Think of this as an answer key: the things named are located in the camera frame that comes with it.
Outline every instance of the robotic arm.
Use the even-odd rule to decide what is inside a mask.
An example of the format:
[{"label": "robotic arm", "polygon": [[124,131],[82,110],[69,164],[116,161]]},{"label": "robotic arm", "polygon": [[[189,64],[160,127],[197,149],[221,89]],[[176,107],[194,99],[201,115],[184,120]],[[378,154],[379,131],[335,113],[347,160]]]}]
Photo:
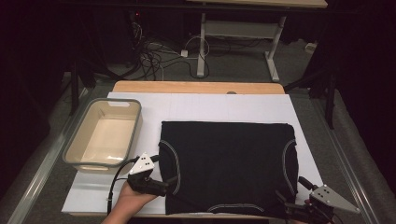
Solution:
[{"label": "robotic arm", "polygon": [[158,161],[160,156],[150,157],[148,154],[143,153],[137,160],[128,174],[128,184],[134,191],[140,193],[153,194],[158,196],[165,196],[166,191],[177,182],[177,176],[161,182],[153,180],[149,177],[154,170],[154,162]]},{"label": "robotic arm", "polygon": [[278,199],[285,204],[286,214],[289,219],[312,224],[327,224],[334,223],[332,221],[334,208],[340,208],[356,214],[361,212],[359,208],[326,185],[318,187],[302,176],[299,177],[299,182],[307,189],[313,190],[305,205],[287,203],[286,199],[278,191],[276,192]]}]

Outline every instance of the white stitching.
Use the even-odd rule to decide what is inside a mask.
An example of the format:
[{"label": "white stitching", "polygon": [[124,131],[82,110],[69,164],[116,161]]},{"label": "white stitching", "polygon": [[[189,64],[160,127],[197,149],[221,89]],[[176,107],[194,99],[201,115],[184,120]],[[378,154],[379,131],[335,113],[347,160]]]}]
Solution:
[{"label": "white stitching", "polygon": [[179,163],[178,163],[178,156],[177,153],[175,152],[175,149],[166,141],[164,140],[160,140],[161,143],[166,144],[171,150],[172,152],[175,154],[175,160],[176,160],[176,167],[177,167],[177,186],[173,192],[173,194],[177,194],[179,188],[180,188],[180,179],[181,179],[181,175],[180,175],[180,167],[179,167]]},{"label": "white stitching", "polygon": [[295,143],[296,140],[295,140],[295,139],[292,139],[292,140],[290,140],[290,141],[285,145],[285,147],[283,148],[283,155],[282,155],[282,158],[283,158],[283,176],[285,176],[285,179],[286,179],[286,181],[288,182],[288,185],[289,185],[291,194],[292,194],[292,195],[295,195],[293,186],[291,185],[291,183],[290,183],[290,181],[289,181],[289,179],[288,179],[288,174],[286,173],[286,164],[285,164],[285,163],[286,163],[286,162],[285,162],[285,159],[286,159],[286,151],[288,150],[289,145],[290,145],[291,143],[293,143],[293,142]]},{"label": "white stitching", "polygon": [[224,207],[250,207],[250,208],[255,208],[260,210],[261,212],[264,212],[264,209],[257,206],[256,204],[252,204],[252,203],[224,203],[224,204],[218,204],[218,205],[214,205],[211,206],[209,209],[207,209],[207,212],[212,212],[215,209],[218,208],[224,208]]}]

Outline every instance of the gray floor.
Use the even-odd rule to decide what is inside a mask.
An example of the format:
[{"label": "gray floor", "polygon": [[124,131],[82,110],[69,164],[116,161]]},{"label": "gray floor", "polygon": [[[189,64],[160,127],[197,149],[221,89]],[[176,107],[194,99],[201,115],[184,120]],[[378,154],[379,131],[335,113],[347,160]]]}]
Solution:
[{"label": "gray floor", "polygon": [[[311,56],[304,52],[305,44],[299,41],[278,46],[275,62],[282,85],[302,76]],[[263,50],[268,50],[269,47],[268,42],[262,41],[258,47],[235,49],[221,57],[212,56],[212,54],[224,53],[213,47],[206,58],[209,66],[208,78],[202,80],[192,78],[185,63],[164,68],[163,75],[162,70],[159,70],[161,72],[158,73],[157,78],[185,81],[271,82],[262,57]],[[167,57],[173,56],[163,55],[164,60]],[[188,60],[188,62],[191,64],[191,70],[195,71],[196,61]],[[111,69],[115,72],[126,70],[121,65],[112,65]],[[114,84],[113,81],[102,76],[98,76],[97,79],[96,88],[90,90],[90,99],[106,97]],[[336,214],[344,223],[396,223],[394,195],[361,141],[341,96],[337,93],[335,97],[334,131],[329,130],[323,121],[321,99],[309,99],[307,90],[300,89],[291,91],[290,97],[323,182],[358,205],[363,212],[362,215],[354,215],[336,209]],[[7,195],[0,202],[0,223],[7,223],[15,208],[21,205],[19,205],[20,199],[31,184],[41,162],[57,144],[56,140],[64,131],[64,125],[71,119],[70,102],[70,92],[67,91],[50,116],[49,136],[25,164]],[[100,223],[102,217],[72,217],[60,212],[75,173],[76,170],[64,164],[62,159],[57,160],[52,168],[52,174],[58,175],[50,175],[48,179],[43,180],[47,183],[36,198],[35,205],[26,216],[24,223]],[[270,223],[284,223],[284,221],[271,220]]]}]

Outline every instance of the white table leg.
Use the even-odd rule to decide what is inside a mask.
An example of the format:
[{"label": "white table leg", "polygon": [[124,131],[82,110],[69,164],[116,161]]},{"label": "white table leg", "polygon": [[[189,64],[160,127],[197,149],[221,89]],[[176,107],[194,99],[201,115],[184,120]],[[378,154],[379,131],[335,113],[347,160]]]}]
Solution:
[{"label": "white table leg", "polygon": [[205,74],[205,16],[206,14],[202,14],[201,18],[201,41],[198,55],[198,64],[197,64],[197,76],[203,77]]},{"label": "white table leg", "polygon": [[278,27],[276,29],[276,34],[273,39],[271,50],[269,52],[265,51],[265,60],[267,61],[267,64],[268,64],[268,70],[270,72],[271,79],[274,82],[279,81],[279,76],[277,75],[277,71],[276,71],[275,63],[274,63],[274,54],[275,54],[277,43],[279,42],[280,35],[282,34],[283,26],[285,25],[285,20],[286,20],[286,17],[280,18]]}]

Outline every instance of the desk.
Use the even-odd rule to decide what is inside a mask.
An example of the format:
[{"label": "desk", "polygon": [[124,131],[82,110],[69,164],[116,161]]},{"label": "desk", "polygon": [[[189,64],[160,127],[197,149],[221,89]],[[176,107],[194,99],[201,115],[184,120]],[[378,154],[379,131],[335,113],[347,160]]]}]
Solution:
[{"label": "desk", "polygon": [[[253,6],[271,6],[271,7],[318,7],[325,8],[327,3],[324,0],[188,0],[192,2],[201,2],[204,5],[210,3],[218,4],[240,4]],[[277,74],[274,54],[280,35],[282,34],[286,16],[280,17],[278,24],[259,24],[256,22],[235,22],[235,21],[207,21],[205,13],[201,18],[201,41],[200,55],[198,57],[197,76],[205,75],[205,36],[206,35],[227,35],[243,36],[253,38],[273,39],[270,51],[265,51],[265,61],[267,61],[268,70],[271,79],[274,82],[279,81]]]},{"label": "desk", "polygon": [[[295,131],[300,163],[299,175],[318,185],[322,184],[290,97],[284,94],[279,84],[121,81],[115,85],[108,97],[134,98],[142,105],[143,125],[133,157],[143,152],[150,155],[158,153],[162,120],[288,123]],[[161,179],[159,169],[154,169],[151,177]],[[89,175],[78,172],[64,203],[63,212],[76,216],[104,215],[112,178],[113,175]],[[121,184],[118,183],[114,188],[114,199],[118,197]],[[298,191],[297,203],[303,203],[304,199],[308,198],[309,190],[299,185]],[[164,198],[159,197],[148,203],[138,216],[164,216]],[[204,217],[219,215],[205,214]]]}]

